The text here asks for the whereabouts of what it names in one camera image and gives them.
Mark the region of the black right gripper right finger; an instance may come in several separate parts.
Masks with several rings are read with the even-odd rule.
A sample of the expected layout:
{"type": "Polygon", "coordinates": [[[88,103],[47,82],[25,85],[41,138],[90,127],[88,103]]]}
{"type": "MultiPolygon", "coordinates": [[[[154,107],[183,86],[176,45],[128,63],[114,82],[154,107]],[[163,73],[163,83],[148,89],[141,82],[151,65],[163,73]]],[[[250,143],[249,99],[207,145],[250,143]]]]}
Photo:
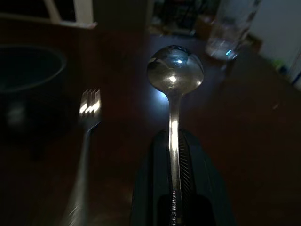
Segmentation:
{"type": "Polygon", "coordinates": [[[186,226],[236,226],[225,183],[199,140],[179,133],[182,211],[186,226]]]}

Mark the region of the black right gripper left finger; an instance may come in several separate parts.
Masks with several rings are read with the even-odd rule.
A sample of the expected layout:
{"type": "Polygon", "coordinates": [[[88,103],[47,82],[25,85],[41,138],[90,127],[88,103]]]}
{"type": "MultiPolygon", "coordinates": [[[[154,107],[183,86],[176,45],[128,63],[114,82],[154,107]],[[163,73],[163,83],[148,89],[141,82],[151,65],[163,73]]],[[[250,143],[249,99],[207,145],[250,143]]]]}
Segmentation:
{"type": "Polygon", "coordinates": [[[159,131],[137,172],[131,226],[170,226],[171,179],[167,132],[159,131]]]}

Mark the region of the silver metal spoon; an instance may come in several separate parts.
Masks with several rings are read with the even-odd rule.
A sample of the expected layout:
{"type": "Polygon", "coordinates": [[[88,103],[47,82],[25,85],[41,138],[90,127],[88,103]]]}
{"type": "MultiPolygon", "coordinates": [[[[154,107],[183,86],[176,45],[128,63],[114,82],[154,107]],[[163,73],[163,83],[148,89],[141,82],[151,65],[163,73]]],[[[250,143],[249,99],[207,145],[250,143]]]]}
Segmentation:
{"type": "Polygon", "coordinates": [[[147,65],[147,76],[154,88],[169,102],[168,150],[172,185],[171,226],[183,225],[179,154],[179,114],[181,99],[197,89],[204,79],[201,61],[186,48],[172,45],[157,51],[147,65]]]}

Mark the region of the silver metal fork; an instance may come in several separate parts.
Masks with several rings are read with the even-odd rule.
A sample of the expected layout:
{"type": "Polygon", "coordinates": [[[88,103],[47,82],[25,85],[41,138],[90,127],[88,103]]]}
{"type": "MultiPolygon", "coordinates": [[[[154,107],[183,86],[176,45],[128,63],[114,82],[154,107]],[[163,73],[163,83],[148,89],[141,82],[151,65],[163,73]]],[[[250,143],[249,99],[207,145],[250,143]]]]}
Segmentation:
{"type": "Polygon", "coordinates": [[[79,123],[83,140],[74,186],[63,218],[58,226],[87,226],[88,159],[91,131],[101,121],[101,93],[98,89],[83,92],[79,106],[79,123]]]}

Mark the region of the clear plastic water bottle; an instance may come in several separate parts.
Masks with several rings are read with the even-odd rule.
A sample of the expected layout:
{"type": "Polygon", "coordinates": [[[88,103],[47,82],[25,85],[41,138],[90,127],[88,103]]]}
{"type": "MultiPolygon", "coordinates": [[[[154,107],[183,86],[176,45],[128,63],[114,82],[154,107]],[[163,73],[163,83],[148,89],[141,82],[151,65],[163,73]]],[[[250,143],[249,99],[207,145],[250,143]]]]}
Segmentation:
{"type": "Polygon", "coordinates": [[[210,57],[221,61],[236,58],[261,1],[221,0],[205,48],[210,57]]]}

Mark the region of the dark grey cup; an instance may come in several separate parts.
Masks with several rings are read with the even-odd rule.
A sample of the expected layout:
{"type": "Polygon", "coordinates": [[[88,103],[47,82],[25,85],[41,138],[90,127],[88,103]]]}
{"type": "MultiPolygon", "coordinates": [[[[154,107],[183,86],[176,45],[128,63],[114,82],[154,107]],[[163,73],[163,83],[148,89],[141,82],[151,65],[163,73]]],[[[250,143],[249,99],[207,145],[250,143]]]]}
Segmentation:
{"type": "Polygon", "coordinates": [[[51,48],[0,45],[0,138],[45,136],[64,121],[67,61],[51,48]]]}

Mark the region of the white plastic chair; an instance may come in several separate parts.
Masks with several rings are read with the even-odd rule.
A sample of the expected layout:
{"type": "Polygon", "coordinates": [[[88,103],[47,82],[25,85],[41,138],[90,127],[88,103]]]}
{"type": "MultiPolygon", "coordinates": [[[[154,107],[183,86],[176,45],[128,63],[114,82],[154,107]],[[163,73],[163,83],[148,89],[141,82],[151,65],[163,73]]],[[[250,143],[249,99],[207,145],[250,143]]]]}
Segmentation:
{"type": "Polygon", "coordinates": [[[84,29],[94,29],[97,26],[97,22],[94,20],[93,0],[73,0],[75,22],[62,20],[54,0],[43,0],[43,2],[52,24],[84,29]]]}

